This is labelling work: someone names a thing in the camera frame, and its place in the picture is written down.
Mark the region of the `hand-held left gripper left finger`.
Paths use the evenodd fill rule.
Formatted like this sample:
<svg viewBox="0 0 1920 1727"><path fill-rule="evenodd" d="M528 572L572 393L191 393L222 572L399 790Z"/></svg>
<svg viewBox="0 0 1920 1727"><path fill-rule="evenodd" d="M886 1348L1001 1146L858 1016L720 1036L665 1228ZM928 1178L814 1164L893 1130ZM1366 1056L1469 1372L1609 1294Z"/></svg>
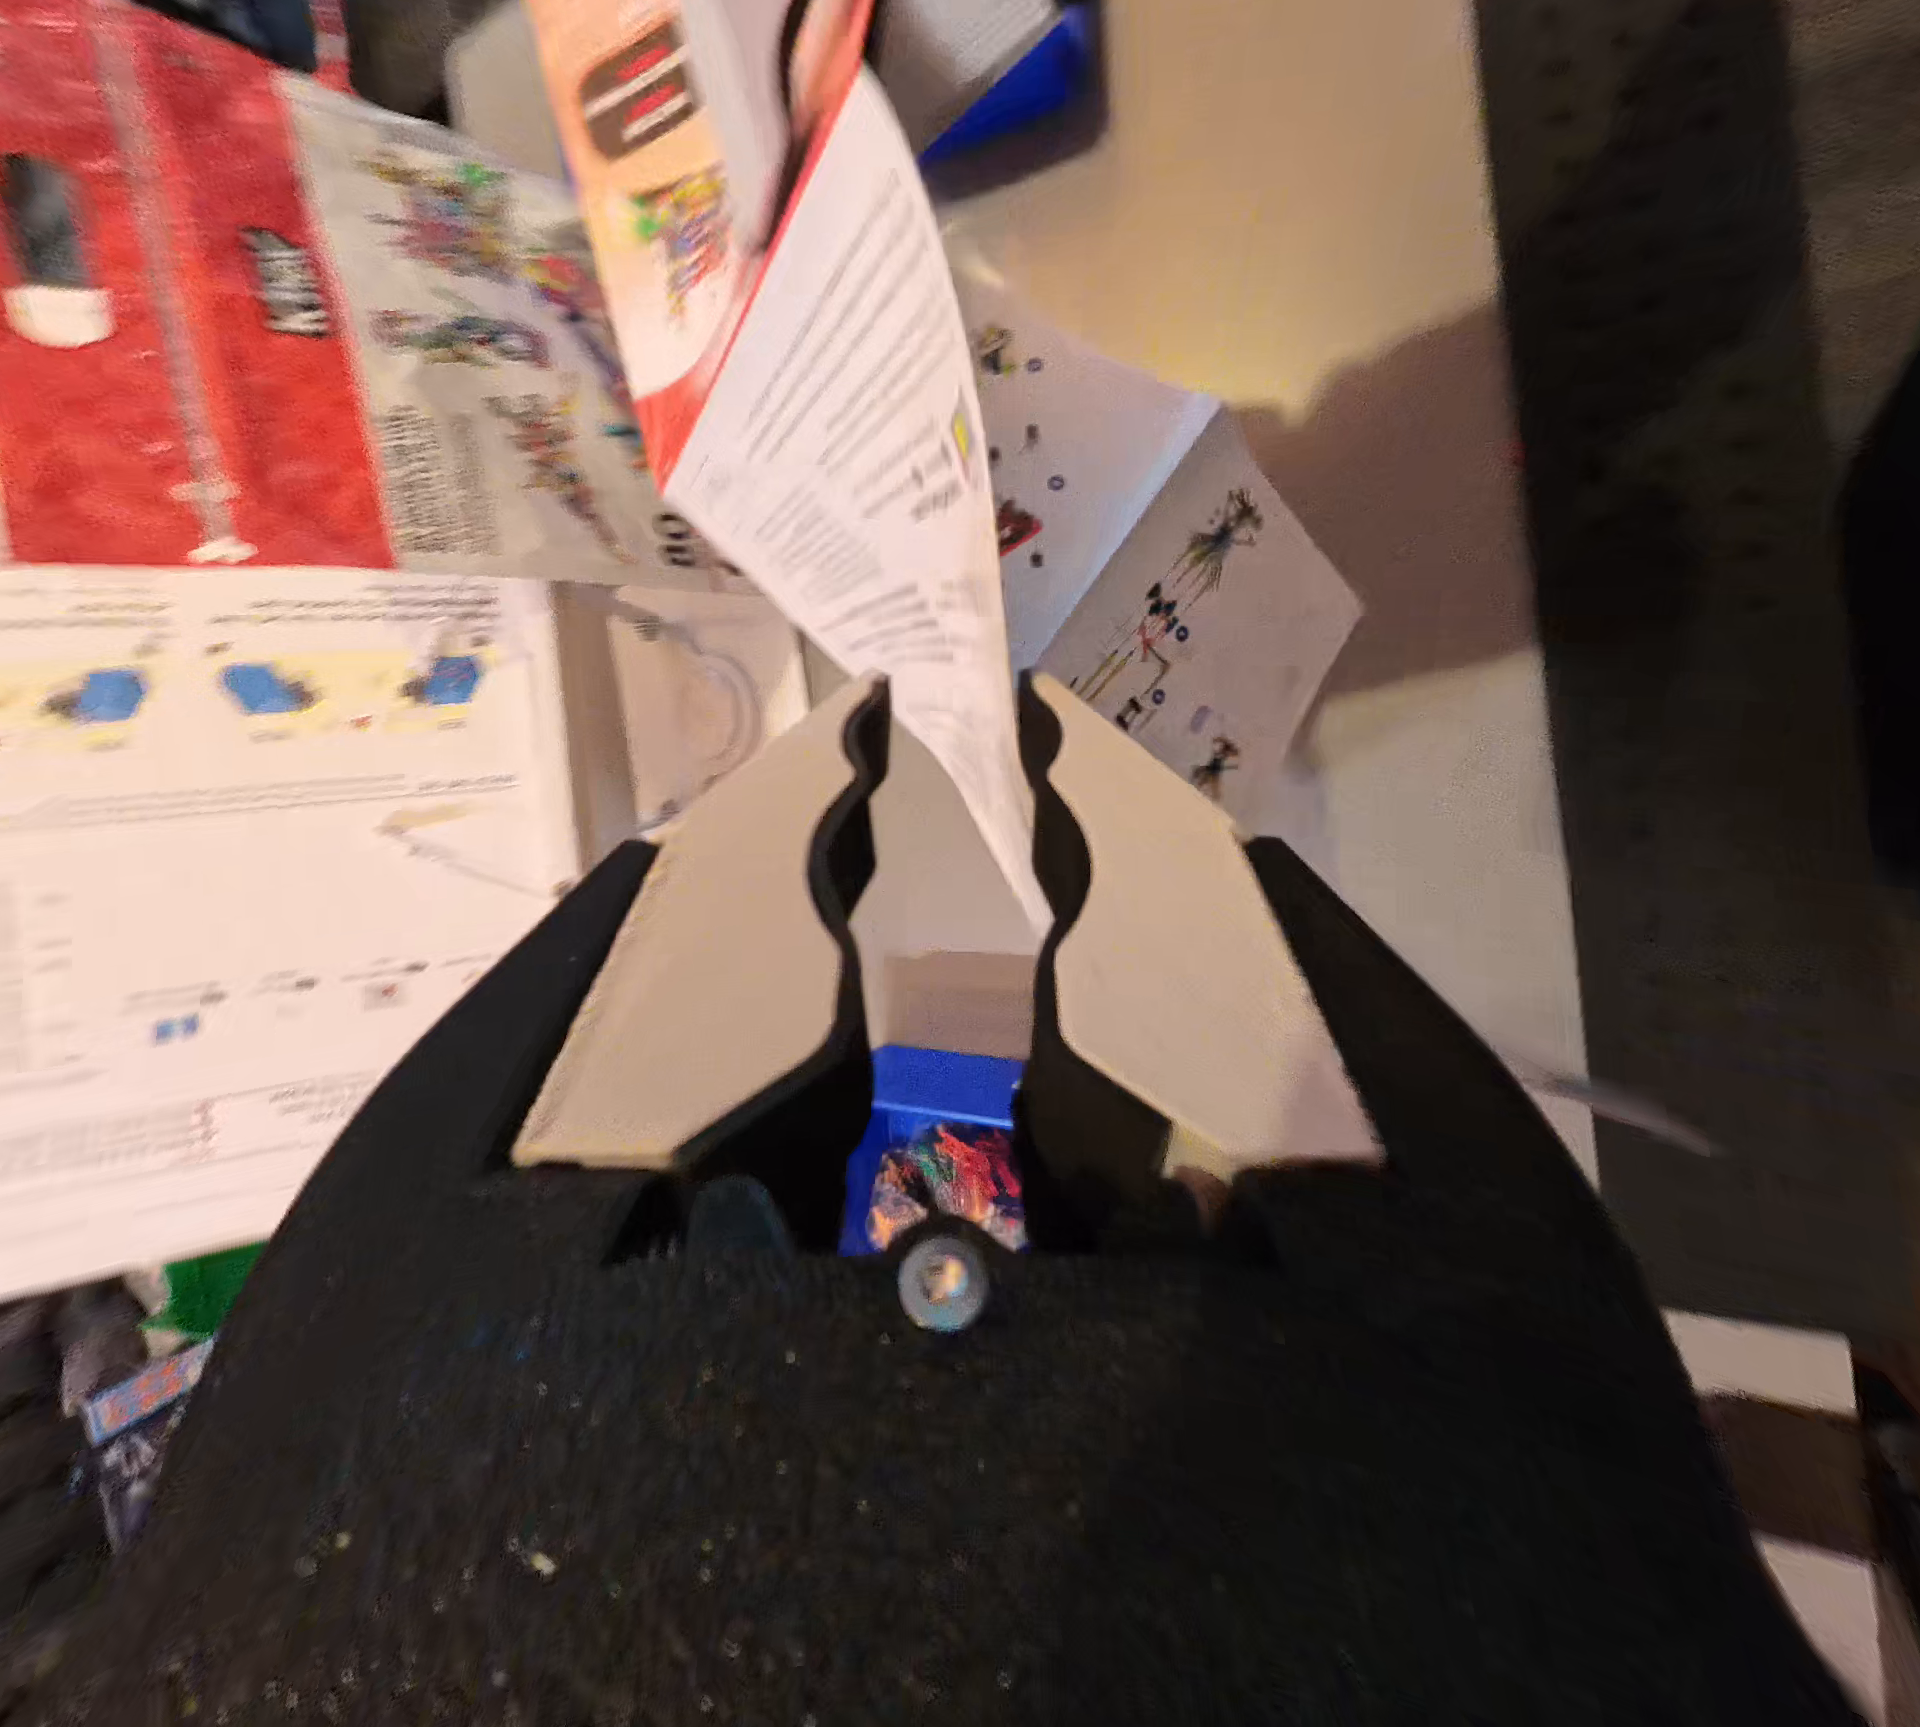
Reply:
<svg viewBox="0 0 1920 1727"><path fill-rule="evenodd" d="M686 1170L864 1050L853 916L893 726L889 682L850 680L669 828L515 1166Z"/></svg>

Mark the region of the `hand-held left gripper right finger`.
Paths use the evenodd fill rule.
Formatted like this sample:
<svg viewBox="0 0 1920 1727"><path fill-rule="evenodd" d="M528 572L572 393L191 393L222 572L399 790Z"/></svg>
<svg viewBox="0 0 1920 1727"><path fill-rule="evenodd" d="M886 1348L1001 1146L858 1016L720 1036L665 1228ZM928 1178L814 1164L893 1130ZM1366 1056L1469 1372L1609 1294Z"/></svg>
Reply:
<svg viewBox="0 0 1920 1727"><path fill-rule="evenodd" d="M1018 720L1047 908L1018 1120L1044 1170L1381 1166L1235 822L1050 676Z"/></svg>

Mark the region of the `toy instruction booklet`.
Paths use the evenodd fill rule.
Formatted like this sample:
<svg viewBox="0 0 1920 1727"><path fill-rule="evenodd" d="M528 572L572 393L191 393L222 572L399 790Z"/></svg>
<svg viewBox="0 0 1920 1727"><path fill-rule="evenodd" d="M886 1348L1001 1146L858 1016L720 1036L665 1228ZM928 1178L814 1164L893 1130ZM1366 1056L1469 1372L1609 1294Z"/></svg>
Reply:
<svg viewBox="0 0 1920 1727"><path fill-rule="evenodd" d="M843 81L741 231L680 0L524 0L658 497L955 786L1049 918L1017 680L1065 684L1259 830L1363 618L1235 417L957 269L897 111Z"/></svg>

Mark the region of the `toy building set bag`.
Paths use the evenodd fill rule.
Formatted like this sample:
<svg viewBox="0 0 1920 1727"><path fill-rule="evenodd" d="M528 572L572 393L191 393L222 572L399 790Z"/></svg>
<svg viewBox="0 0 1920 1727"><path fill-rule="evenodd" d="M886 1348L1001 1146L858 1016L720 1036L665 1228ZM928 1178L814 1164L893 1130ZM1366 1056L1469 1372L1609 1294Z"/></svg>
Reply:
<svg viewBox="0 0 1920 1727"><path fill-rule="evenodd" d="M720 580L563 187L157 13L3 21L6 562Z"/></svg>

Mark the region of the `printed instruction sheet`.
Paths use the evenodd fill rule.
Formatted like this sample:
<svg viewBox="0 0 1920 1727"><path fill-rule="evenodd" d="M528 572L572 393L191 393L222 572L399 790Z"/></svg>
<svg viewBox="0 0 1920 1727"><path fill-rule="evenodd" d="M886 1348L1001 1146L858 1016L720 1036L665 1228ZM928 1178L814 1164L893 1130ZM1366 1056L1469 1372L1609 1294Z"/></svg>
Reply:
<svg viewBox="0 0 1920 1727"><path fill-rule="evenodd" d="M6 568L3 1296L260 1242L580 874L555 602Z"/></svg>

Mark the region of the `blue printed box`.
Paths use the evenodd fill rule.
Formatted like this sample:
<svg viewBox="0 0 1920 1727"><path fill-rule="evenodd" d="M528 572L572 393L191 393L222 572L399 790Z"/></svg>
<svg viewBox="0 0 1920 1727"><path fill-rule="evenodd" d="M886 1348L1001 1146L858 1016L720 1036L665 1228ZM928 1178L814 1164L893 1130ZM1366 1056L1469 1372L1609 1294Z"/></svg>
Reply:
<svg viewBox="0 0 1920 1727"><path fill-rule="evenodd" d="M192 1342L82 1404L85 1476L113 1554L129 1552L139 1540L169 1450L217 1346L217 1338Z"/></svg>

